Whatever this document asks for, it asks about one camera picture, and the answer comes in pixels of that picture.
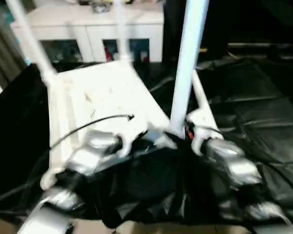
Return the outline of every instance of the black wire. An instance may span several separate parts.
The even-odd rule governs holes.
[[[104,117],[104,118],[100,118],[100,119],[97,119],[97,120],[94,120],[94,121],[91,121],[79,128],[76,128],[75,130],[67,133],[66,135],[64,135],[62,138],[60,138],[59,140],[57,140],[49,149],[47,149],[46,151],[43,152],[43,154],[41,155],[41,157],[38,159],[38,161],[35,163],[32,171],[30,172],[29,176],[28,176],[28,179],[26,181],[26,184],[25,184],[25,188],[24,188],[24,192],[23,192],[23,195],[21,196],[21,200],[20,200],[20,206],[23,205],[25,202],[27,202],[28,200],[28,196],[29,196],[29,189],[28,189],[28,186],[30,184],[30,180],[32,179],[32,177],[36,174],[37,170],[39,169],[39,165],[40,163],[42,162],[43,159],[45,159],[47,156],[49,156],[49,152],[51,150],[53,150],[55,147],[57,147],[62,141],[64,141],[66,138],[68,138],[69,136],[71,136],[72,134],[78,132],[79,130],[85,128],[85,127],[88,127],[92,124],[95,124],[95,123],[98,123],[98,122],[101,122],[101,121],[104,121],[104,120],[107,120],[107,119],[110,119],[110,118],[119,118],[119,117],[126,117],[128,118],[128,121],[130,121],[131,119],[134,118],[134,115],[114,115],[114,116],[109,116],[109,117]]]

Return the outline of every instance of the white pole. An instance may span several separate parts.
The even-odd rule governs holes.
[[[28,42],[28,46],[34,52],[36,57],[37,66],[40,70],[43,81],[48,81],[55,74],[55,69],[52,67],[48,56],[46,55],[41,44],[37,42],[27,20],[26,13],[20,0],[6,0],[15,20],[18,21],[19,26],[24,31],[25,38]]]
[[[187,0],[182,32],[170,129],[184,138],[183,123],[187,114],[192,72],[197,63],[209,0]]]
[[[123,0],[114,1],[114,10],[117,22],[118,32],[118,52],[121,60],[130,60],[130,52],[128,49],[129,41],[127,40],[127,27],[126,27],[126,12]]]

